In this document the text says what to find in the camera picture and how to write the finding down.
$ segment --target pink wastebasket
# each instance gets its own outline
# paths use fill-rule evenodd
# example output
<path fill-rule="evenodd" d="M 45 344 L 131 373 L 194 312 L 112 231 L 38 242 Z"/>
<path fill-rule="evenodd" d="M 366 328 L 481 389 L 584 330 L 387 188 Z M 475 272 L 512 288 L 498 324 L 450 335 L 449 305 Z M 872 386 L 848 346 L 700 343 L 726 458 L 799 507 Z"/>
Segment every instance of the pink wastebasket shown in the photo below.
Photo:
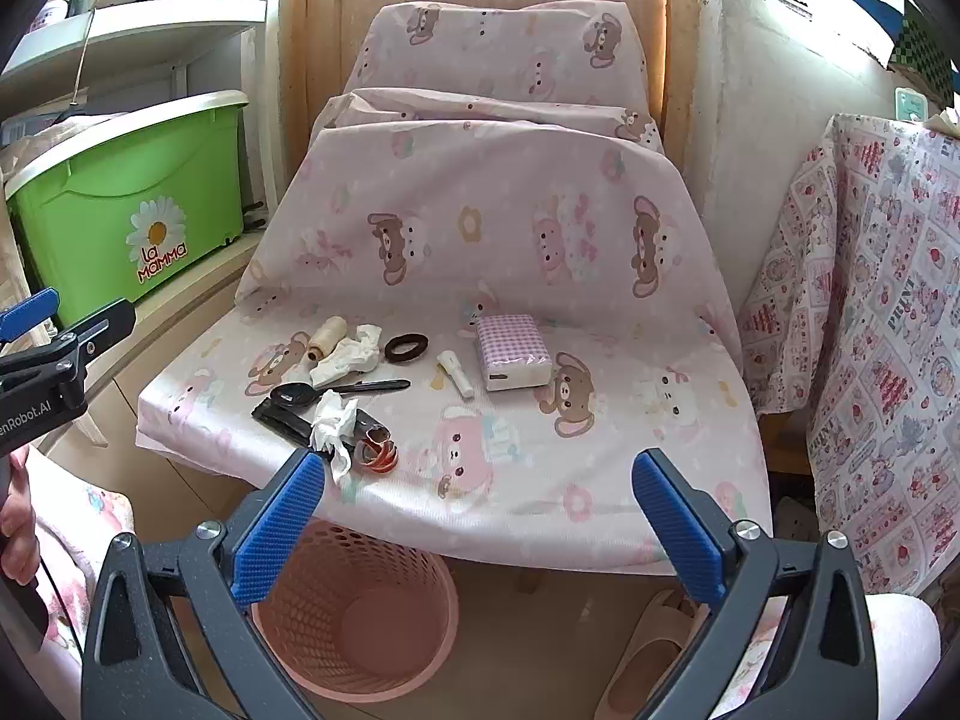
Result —
<path fill-rule="evenodd" d="M 251 612 L 298 685 L 351 704 L 423 685 L 450 654 L 459 619 L 439 557 L 319 519 Z"/>

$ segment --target slipper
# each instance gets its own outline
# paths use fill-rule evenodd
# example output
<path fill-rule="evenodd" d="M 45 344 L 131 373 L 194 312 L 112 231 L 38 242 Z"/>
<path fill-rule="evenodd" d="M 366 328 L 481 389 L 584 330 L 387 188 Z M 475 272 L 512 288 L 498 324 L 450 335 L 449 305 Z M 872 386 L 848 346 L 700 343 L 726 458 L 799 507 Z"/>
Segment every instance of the slipper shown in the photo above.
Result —
<path fill-rule="evenodd" d="M 593 720 L 632 720 L 692 639 L 698 617 L 696 605 L 680 591 L 659 591 L 640 615 Z"/>

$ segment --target crumpled tissue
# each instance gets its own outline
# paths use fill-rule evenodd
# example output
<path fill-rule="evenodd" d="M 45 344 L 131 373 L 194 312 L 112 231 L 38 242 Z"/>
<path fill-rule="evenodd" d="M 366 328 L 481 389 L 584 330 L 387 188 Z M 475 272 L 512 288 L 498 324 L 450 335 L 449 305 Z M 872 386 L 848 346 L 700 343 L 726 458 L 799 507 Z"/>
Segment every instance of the crumpled tissue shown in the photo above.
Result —
<path fill-rule="evenodd" d="M 313 415 L 310 446 L 317 451 L 331 453 L 330 472 L 333 474 L 333 483 L 338 487 L 341 480 L 349 475 L 352 465 L 352 458 L 342 439 L 353 435 L 356 416 L 357 399 L 352 398 L 344 403 L 339 392 L 332 389 L 323 393 Z"/>
<path fill-rule="evenodd" d="M 368 373 L 376 368 L 380 364 L 380 333 L 376 324 L 358 324 L 356 341 L 343 338 L 330 355 L 310 371 L 313 386 L 329 384 L 354 370 Z"/>

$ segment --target white shelf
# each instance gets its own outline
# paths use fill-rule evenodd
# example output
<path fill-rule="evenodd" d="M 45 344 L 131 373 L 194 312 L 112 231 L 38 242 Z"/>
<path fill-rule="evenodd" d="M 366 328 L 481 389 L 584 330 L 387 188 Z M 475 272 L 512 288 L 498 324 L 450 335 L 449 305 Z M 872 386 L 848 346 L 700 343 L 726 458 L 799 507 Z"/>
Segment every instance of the white shelf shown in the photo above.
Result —
<path fill-rule="evenodd" d="M 80 85 L 128 71 L 184 64 L 266 18 L 261 0 L 158 0 L 98 10 Z M 0 121 L 73 91 L 85 13 L 25 35 L 0 74 Z"/>

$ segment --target green storage box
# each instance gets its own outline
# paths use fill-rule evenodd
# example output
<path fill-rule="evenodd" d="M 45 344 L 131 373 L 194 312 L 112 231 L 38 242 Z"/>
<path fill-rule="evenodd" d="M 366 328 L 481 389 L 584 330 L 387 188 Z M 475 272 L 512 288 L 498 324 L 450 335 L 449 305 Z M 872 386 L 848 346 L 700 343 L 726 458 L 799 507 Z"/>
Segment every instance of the green storage box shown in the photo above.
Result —
<path fill-rule="evenodd" d="M 7 184 L 18 242 L 71 324 L 137 300 L 243 231 L 241 92 L 174 100 L 60 143 Z"/>

